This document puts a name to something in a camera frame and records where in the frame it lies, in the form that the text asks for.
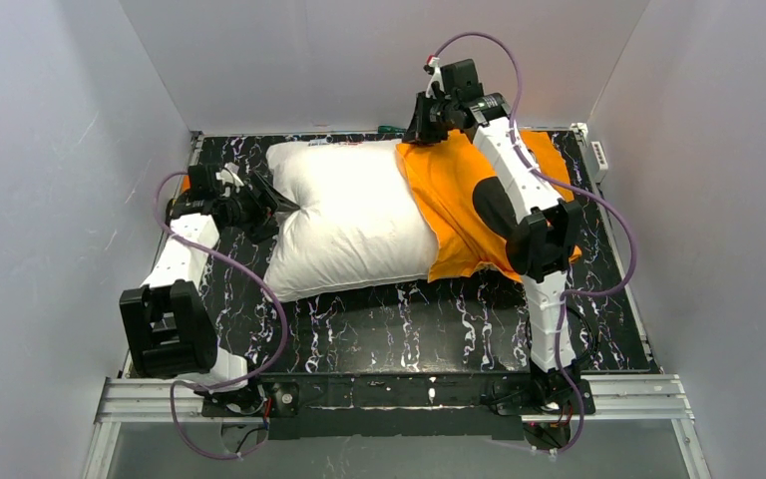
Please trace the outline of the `orange printed pillowcase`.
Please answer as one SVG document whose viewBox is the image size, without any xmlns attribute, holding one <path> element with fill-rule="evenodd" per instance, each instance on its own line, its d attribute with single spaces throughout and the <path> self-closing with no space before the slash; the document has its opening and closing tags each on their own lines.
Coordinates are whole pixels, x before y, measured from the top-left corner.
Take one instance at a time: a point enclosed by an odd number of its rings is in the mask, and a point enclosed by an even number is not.
<svg viewBox="0 0 766 479">
<path fill-rule="evenodd" d="M 428 279 L 469 277 L 493 269 L 521 282 L 506 256 L 517 225 L 513 205 L 489 161 L 459 131 L 432 146 L 400 143 L 397 165 L 438 252 Z"/>
</svg>

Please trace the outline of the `white pillow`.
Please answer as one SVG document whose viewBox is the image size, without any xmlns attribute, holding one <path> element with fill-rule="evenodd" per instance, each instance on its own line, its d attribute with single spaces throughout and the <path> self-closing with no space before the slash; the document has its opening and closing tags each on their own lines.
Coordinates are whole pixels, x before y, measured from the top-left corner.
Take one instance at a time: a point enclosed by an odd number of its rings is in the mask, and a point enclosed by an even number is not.
<svg viewBox="0 0 766 479">
<path fill-rule="evenodd" d="M 282 302 L 426 279 L 439 244 L 398 168 L 399 141 L 286 142 L 266 151 L 284 216 L 265 284 Z"/>
</svg>

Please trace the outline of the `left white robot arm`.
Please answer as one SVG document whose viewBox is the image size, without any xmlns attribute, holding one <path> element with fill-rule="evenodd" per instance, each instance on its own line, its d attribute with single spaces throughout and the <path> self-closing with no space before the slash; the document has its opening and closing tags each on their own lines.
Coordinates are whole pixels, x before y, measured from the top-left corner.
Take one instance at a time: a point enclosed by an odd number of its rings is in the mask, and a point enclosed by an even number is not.
<svg viewBox="0 0 766 479">
<path fill-rule="evenodd" d="M 167 240 L 147 278 L 126 289 L 119 308 L 133 368 L 141 377 L 173 379 L 193 390 L 229 392 L 264 371 L 219 344 L 213 319 L 199 294 L 210 259 L 223 262 L 261 288 L 278 319 L 286 322 L 276 293 L 248 267 L 216 250 L 225 229 L 239 229 L 253 243 L 272 239 L 278 217 L 299 207 L 263 175 L 240 177 L 232 165 L 193 165 L 181 172 L 181 192 L 155 214 Z"/>
</svg>

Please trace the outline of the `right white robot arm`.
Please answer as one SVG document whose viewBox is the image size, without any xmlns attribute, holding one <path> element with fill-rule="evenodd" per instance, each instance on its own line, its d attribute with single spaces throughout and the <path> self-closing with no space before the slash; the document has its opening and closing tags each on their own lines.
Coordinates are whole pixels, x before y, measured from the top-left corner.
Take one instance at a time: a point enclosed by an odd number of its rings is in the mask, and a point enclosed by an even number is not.
<svg viewBox="0 0 766 479">
<path fill-rule="evenodd" d="M 471 59 L 430 76 L 398 146 L 399 167 L 439 250 L 431 279 L 489 266 L 522 283 L 532 335 L 530 362 L 542 372 L 575 362 L 560 320 L 576 258 L 582 210 L 541 176 L 499 93 L 487 94 Z"/>
</svg>

